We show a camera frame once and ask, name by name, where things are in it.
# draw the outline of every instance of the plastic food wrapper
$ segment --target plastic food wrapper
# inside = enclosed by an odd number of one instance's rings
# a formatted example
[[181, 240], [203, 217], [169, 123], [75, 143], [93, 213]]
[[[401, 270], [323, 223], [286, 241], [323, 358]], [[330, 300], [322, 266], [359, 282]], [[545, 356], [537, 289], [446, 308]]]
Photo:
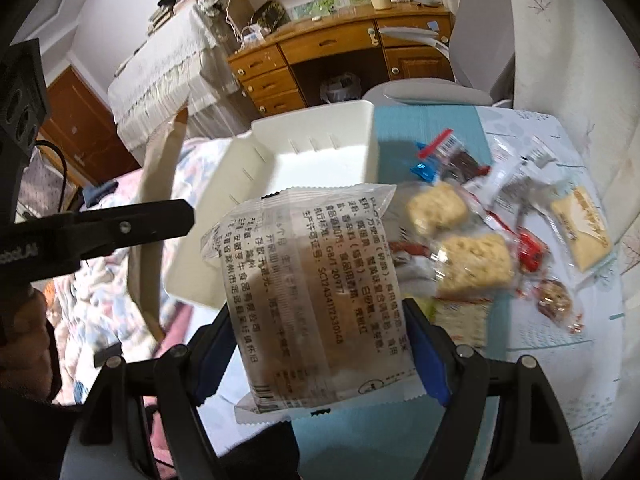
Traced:
[[415, 376], [380, 220], [395, 188], [289, 189], [237, 206], [203, 238], [205, 261], [223, 259], [251, 412], [326, 406]]
[[442, 327], [456, 345], [486, 348], [490, 301], [444, 301], [414, 298], [431, 324]]
[[568, 333], [577, 334], [584, 329], [584, 311], [578, 295], [555, 276], [530, 282], [523, 295]]
[[529, 201], [558, 237], [573, 286], [580, 286], [608, 261], [613, 243], [604, 218], [584, 186], [565, 181], [537, 187]]
[[518, 227], [518, 260], [521, 272], [542, 272], [551, 257], [549, 246], [524, 227]]
[[449, 235], [431, 249], [438, 298], [487, 297], [514, 285], [517, 243], [507, 234]]
[[500, 139], [494, 144], [496, 164], [487, 177], [467, 183], [465, 190], [476, 198], [472, 210], [484, 215], [491, 228], [516, 233], [531, 186], [546, 184], [542, 169], [556, 156], [537, 137], [525, 139], [519, 151]]
[[469, 208], [462, 188], [439, 182], [412, 197], [406, 213], [415, 234], [428, 241], [440, 231], [461, 226]]
[[465, 145], [453, 135], [450, 128], [439, 134], [431, 144], [417, 142], [418, 158], [423, 162], [411, 168], [421, 179], [435, 184], [444, 178], [467, 182], [476, 176], [487, 174], [488, 167], [481, 167], [465, 150]]

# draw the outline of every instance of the blanket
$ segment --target blanket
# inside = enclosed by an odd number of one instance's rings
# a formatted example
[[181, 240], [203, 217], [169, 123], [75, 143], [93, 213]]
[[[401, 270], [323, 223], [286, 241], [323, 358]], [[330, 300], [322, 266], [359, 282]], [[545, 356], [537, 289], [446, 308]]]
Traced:
[[[190, 139], [184, 143], [175, 173], [172, 198], [195, 206], [211, 175], [226, 152], [230, 139]], [[92, 209], [129, 205], [135, 201], [142, 170], [117, 179], [118, 189]], [[162, 272], [168, 269], [178, 239], [167, 240]], [[60, 404], [86, 399], [100, 368], [94, 353], [118, 341], [128, 362], [151, 358], [157, 343], [144, 323], [137, 305], [127, 293], [129, 250], [118, 249], [103, 258], [82, 262], [78, 272], [54, 279], [56, 301], [48, 311], [55, 327], [63, 387]], [[161, 290], [160, 323], [169, 330], [183, 305]]]

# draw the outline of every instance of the white plastic container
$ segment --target white plastic container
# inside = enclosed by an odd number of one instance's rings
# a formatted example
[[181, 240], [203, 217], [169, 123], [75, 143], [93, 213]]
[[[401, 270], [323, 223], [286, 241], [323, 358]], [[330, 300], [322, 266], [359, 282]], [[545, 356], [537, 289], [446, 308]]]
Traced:
[[185, 303], [220, 309], [220, 268], [200, 256], [200, 239], [237, 204], [289, 187], [338, 187], [375, 182], [378, 139], [373, 105], [350, 101], [261, 119], [252, 134], [231, 142], [195, 209], [195, 225], [180, 240], [164, 277], [167, 293]]

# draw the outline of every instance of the red candy wrapper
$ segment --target red candy wrapper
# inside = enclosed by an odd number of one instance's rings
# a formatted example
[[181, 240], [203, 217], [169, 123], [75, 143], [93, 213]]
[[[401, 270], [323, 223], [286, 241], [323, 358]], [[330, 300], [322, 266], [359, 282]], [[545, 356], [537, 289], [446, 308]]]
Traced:
[[520, 269], [537, 272], [549, 254], [549, 246], [528, 229], [518, 227], [518, 259]]

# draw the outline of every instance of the biscuit package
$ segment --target biscuit package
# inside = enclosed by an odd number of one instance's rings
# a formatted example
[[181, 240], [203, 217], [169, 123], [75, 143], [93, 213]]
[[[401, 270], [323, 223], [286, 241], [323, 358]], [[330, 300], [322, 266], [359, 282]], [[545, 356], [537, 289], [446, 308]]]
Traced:
[[203, 238], [204, 260], [222, 268], [254, 413], [415, 375], [380, 220], [395, 188], [289, 189], [237, 206]]
[[406, 214], [415, 234], [428, 242], [439, 232], [459, 228], [469, 218], [469, 208], [462, 188], [439, 182], [414, 195]]
[[486, 298], [510, 289], [516, 276], [517, 243], [506, 233], [444, 237], [432, 247], [438, 298]]
[[573, 182], [536, 187], [530, 204], [545, 216], [564, 247], [572, 286], [580, 285], [608, 261], [613, 243], [589, 192]]
[[429, 322], [442, 327], [456, 345], [469, 345], [477, 350], [486, 347], [490, 301], [413, 299]]

